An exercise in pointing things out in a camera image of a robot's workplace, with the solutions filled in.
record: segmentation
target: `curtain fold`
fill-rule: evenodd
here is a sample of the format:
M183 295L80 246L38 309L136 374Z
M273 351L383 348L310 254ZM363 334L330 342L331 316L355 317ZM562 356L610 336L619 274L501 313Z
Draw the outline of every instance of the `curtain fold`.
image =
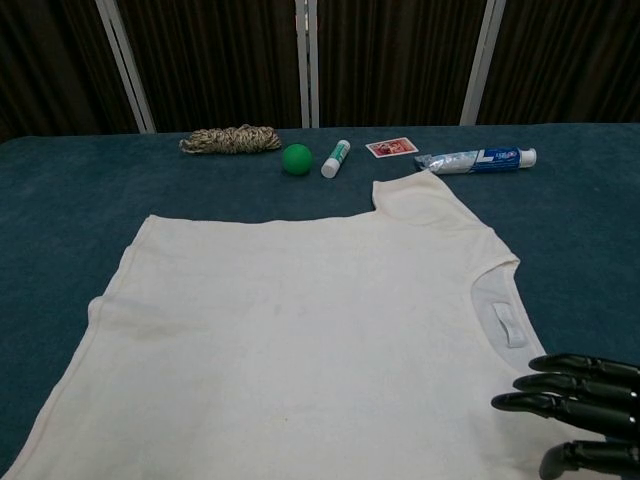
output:
M119 8L158 131L301 125L294 0Z
M638 0L508 0L478 123L640 121Z
M94 2L0 2L0 141L136 132Z
M318 0L320 124L457 124L485 3Z

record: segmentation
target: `toothpaste tube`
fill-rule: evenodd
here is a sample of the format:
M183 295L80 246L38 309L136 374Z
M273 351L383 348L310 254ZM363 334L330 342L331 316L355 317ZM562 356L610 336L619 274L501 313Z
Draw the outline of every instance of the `toothpaste tube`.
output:
M533 167L536 163L533 148L487 148L470 152L444 155L419 155L415 157L419 170L429 170L437 175L448 173L506 172L518 168Z

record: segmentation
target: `green ball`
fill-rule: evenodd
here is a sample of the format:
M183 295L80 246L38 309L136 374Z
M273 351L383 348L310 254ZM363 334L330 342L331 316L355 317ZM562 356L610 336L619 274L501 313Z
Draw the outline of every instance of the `green ball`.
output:
M291 175L304 175L312 163L311 150L300 143L289 145L282 154L282 168Z

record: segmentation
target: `white cap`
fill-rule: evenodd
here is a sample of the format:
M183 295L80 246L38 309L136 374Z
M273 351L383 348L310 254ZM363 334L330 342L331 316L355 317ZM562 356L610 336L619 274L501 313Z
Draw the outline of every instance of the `white cap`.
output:
M535 148L520 150L520 168L533 167L536 164L538 154Z
M322 173L322 176L325 178L333 178L336 176L336 173L338 173L338 170L340 169L340 162L337 161L335 158L327 158L327 161L324 162L324 165L322 165L322 168L320 169L320 173Z

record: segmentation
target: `shirt tag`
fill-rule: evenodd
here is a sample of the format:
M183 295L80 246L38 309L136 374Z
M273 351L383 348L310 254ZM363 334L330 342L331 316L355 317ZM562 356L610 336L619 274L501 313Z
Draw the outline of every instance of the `shirt tag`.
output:
M508 303L494 303L493 309L498 315L500 325L507 334L507 346L509 348L522 348L527 344L527 337L524 335L520 325L513 319L513 311Z

